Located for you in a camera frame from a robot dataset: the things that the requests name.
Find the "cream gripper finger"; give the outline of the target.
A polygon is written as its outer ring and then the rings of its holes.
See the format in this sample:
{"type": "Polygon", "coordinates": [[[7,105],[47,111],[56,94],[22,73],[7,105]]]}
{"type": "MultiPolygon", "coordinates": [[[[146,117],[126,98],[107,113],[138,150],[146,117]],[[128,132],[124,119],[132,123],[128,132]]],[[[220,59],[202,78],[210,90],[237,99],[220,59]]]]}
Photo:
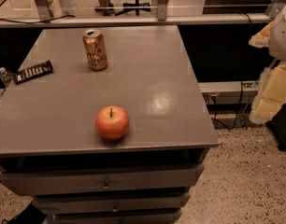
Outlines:
{"type": "Polygon", "coordinates": [[[255,48],[268,48],[272,25],[273,22],[268,23],[260,32],[253,35],[249,40],[249,44],[255,48]]]}
{"type": "Polygon", "coordinates": [[[286,62],[275,68],[266,67],[260,75],[257,95],[249,119],[255,124],[265,124],[276,116],[286,104],[286,62]]]}

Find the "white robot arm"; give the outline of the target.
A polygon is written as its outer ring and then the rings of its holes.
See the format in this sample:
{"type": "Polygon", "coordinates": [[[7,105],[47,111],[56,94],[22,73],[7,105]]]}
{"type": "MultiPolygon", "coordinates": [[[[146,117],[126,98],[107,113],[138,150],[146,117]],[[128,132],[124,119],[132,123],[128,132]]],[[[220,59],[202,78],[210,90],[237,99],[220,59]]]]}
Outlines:
{"type": "Polygon", "coordinates": [[[279,60],[276,67],[266,67],[260,75],[249,114],[251,122],[265,124],[286,104],[286,5],[273,21],[251,37],[249,44],[268,48],[269,54],[279,60]]]}

